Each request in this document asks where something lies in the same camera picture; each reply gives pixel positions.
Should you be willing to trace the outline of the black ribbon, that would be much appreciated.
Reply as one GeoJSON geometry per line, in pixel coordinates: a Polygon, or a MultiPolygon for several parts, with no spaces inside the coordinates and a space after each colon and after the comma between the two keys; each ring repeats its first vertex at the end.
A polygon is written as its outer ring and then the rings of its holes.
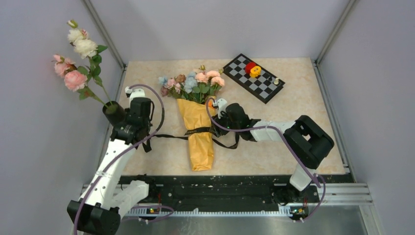
{"type": "MultiPolygon", "coordinates": [[[[187,141],[188,137],[190,137],[192,135],[195,135],[195,134],[200,134],[200,133],[210,133],[211,134],[210,127],[200,127],[200,128],[196,128],[196,129],[193,129],[193,130],[188,130],[184,134],[183,137],[177,137],[177,136],[168,135],[168,134],[156,134],[156,135],[154,135],[154,137],[157,137],[157,138],[174,138],[174,139],[181,139],[181,140],[187,141]]],[[[226,148],[226,149],[236,149],[238,147],[239,140],[240,140],[240,137],[239,137],[239,135],[236,134],[235,135],[235,144],[233,144],[233,145],[226,146],[226,145],[224,145],[223,143],[221,143],[220,141],[218,141],[216,139],[213,139],[213,142],[215,144],[217,144],[218,146],[226,148]]],[[[146,143],[143,143],[142,146],[143,146],[143,149],[146,153],[148,153],[152,150],[150,139],[147,140],[146,143]]]]}

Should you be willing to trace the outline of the orange paper flower bouquet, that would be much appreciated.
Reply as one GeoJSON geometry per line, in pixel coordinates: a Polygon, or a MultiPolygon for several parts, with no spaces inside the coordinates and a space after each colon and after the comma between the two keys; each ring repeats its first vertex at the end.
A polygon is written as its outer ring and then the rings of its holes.
{"type": "Polygon", "coordinates": [[[204,65],[188,75],[159,77],[161,95],[177,100],[186,128],[192,171],[210,170],[214,160],[210,120],[216,114],[213,100],[225,86],[221,70],[207,70],[204,65]]]}

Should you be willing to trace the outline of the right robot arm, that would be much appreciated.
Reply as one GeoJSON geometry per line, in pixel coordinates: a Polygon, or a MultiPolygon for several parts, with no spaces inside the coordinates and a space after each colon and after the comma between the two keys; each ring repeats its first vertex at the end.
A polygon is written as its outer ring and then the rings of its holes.
{"type": "Polygon", "coordinates": [[[279,204],[302,201],[311,183],[325,186],[316,171],[334,147],[334,140],[312,118],[302,115],[289,122],[253,119],[238,103],[228,104],[224,99],[215,101],[214,107],[219,113],[209,118],[215,136],[234,132],[236,138],[245,141],[282,142],[295,158],[297,166],[289,183],[277,191],[279,204]]]}

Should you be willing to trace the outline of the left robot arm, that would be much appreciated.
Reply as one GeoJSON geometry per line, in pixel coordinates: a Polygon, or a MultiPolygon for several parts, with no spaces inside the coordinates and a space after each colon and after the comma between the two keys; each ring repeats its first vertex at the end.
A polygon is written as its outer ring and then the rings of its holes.
{"type": "Polygon", "coordinates": [[[73,222],[73,234],[116,234],[121,219],[139,200],[152,202],[157,189],[143,181],[114,195],[122,171],[137,147],[149,137],[154,102],[146,97],[130,100],[124,120],[113,126],[105,156],[86,191],[71,200],[67,212],[73,222]]]}

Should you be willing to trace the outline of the black cylindrical vase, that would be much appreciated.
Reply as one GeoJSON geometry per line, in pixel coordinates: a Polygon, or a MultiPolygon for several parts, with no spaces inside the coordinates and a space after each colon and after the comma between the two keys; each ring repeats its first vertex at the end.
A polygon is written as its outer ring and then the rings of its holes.
{"type": "Polygon", "coordinates": [[[116,101],[107,102],[102,107],[102,113],[112,126],[115,126],[120,122],[123,122],[126,117],[126,112],[124,108],[116,101]]]}

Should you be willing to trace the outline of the black white chessboard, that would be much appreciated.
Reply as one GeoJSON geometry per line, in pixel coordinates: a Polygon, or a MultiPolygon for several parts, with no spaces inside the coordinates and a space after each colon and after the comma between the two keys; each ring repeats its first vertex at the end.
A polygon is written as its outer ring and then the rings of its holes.
{"type": "Polygon", "coordinates": [[[260,66],[262,68],[260,76],[257,78],[250,77],[250,74],[245,73],[244,68],[252,61],[252,59],[241,53],[223,66],[223,73],[260,101],[267,104],[283,89],[285,82],[262,66],[260,66]],[[278,85],[274,84],[276,77],[279,79],[278,85]]]}

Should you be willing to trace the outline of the red round toy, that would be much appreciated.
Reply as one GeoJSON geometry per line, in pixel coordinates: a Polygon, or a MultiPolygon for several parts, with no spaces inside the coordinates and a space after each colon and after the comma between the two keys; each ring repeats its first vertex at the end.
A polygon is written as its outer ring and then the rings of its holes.
{"type": "Polygon", "coordinates": [[[250,74],[250,73],[251,73],[251,69],[252,69],[253,67],[255,67],[255,66],[256,66],[256,63],[255,63],[255,62],[249,62],[249,63],[245,66],[245,68],[244,68],[245,73],[246,73],[246,74],[250,74]]]}

